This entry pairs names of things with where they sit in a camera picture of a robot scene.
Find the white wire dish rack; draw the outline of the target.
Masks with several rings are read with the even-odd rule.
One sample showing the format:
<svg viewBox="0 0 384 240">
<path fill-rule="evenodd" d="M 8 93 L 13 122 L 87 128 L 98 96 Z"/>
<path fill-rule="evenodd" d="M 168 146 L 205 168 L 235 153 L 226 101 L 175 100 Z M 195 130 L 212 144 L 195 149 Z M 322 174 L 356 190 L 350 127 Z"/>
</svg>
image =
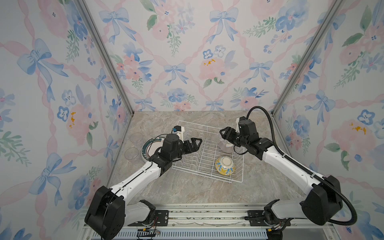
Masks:
<svg viewBox="0 0 384 240">
<path fill-rule="evenodd" d="M 228 183 L 243 182 L 244 156 L 234 152 L 225 152 L 219 147 L 219 138 L 221 137 L 219 128 L 186 121 L 178 121 L 177 125 L 185 130 L 183 133 L 184 140 L 199 138 L 203 142 L 197 152 L 184 155 L 180 161 L 173 163 L 173 169 Z M 233 173 L 222 175 L 218 172 L 216 161 L 220 157 L 228 157 L 233 161 L 235 167 Z"/>
</svg>

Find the yellow blue patterned bowl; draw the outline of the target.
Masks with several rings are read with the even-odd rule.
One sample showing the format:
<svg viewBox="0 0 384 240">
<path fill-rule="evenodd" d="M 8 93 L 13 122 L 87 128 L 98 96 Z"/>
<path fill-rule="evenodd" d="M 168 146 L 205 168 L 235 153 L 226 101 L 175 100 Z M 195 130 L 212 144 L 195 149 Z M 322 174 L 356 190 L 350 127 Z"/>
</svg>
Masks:
<svg viewBox="0 0 384 240">
<path fill-rule="evenodd" d="M 223 176 L 230 176 L 236 170 L 235 163 L 229 157 L 219 157 L 215 162 L 216 170 Z"/>
</svg>

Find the clear glass front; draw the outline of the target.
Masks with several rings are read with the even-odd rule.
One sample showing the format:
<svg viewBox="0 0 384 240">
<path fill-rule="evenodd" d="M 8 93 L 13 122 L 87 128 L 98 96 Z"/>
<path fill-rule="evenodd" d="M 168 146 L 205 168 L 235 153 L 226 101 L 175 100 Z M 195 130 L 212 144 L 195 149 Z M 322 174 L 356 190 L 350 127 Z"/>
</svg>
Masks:
<svg viewBox="0 0 384 240">
<path fill-rule="evenodd" d="M 138 144 L 143 140 L 143 134 L 138 132 L 138 133 L 133 133 L 129 136 L 129 140 L 133 144 Z"/>
</svg>

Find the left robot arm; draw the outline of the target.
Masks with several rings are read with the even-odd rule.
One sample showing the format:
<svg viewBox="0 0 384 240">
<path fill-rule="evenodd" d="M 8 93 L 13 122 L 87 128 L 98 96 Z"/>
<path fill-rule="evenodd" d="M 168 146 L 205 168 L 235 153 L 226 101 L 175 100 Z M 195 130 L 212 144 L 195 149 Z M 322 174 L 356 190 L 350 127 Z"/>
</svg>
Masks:
<svg viewBox="0 0 384 240">
<path fill-rule="evenodd" d="M 110 188 L 100 187 L 85 216 L 85 223 L 102 240 L 113 239 L 124 226 L 134 223 L 151 226 L 155 223 L 156 208 L 146 200 L 131 205 L 133 197 L 149 183 L 158 179 L 174 162 L 184 155 L 195 153 L 203 140 L 191 138 L 182 141 L 177 134 L 168 134 L 144 166 L 124 181 Z"/>
</svg>

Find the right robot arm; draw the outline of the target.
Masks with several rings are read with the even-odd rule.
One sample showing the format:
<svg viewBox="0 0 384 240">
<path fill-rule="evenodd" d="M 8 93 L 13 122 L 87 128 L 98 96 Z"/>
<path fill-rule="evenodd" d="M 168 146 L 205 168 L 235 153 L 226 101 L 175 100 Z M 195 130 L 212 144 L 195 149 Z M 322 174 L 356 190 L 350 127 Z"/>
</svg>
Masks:
<svg viewBox="0 0 384 240">
<path fill-rule="evenodd" d="M 253 121 L 240 118 L 237 129 L 226 127 L 220 130 L 221 137 L 236 147 L 244 147 L 259 160 L 275 167 L 293 181 L 304 193 L 303 198 L 290 201 L 273 200 L 264 207 L 264 217 L 269 225 L 284 219 L 308 219 L 324 225 L 343 208 L 342 198 L 335 193 L 340 183 L 334 177 L 320 179 L 317 173 L 279 151 L 272 140 L 260 138 Z"/>
</svg>

